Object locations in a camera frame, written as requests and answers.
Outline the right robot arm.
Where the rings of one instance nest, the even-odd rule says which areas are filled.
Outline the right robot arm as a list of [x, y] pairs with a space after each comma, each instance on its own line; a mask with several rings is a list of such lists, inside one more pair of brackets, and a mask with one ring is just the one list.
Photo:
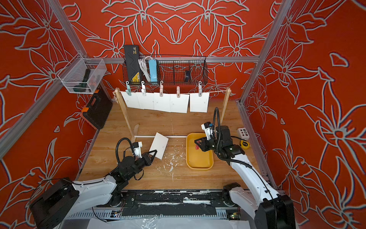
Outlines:
[[219, 108], [213, 113], [213, 121], [202, 124], [205, 136], [195, 144], [204, 152], [213, 151], [235, 170], [250, 190], [248, 194], [238, 183], [224, 186], [226, 199], [238, 205], [254, 221], [257, 229], [294, 229], [295, 211], [288, 195], [275, 190], [251, 164], [244, 150], [233, 143], [227, 126], [221, 125]]

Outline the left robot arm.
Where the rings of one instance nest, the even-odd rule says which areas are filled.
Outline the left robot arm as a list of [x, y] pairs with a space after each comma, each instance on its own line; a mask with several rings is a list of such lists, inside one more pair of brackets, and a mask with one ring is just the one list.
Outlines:
[[80, 211], [119, 203], [122, 190], [130, 179], [150, 166], [158, 151], [141, 152], [141, 144], [130, 143], [132, 156], [116, 156], [117, 167], [100, 179], [71, 181], [68, 177], [58, 179], [57, 183], [37, 198], [32, 198], [30, 210], [38, 229], [53, 229], [66, 217]]

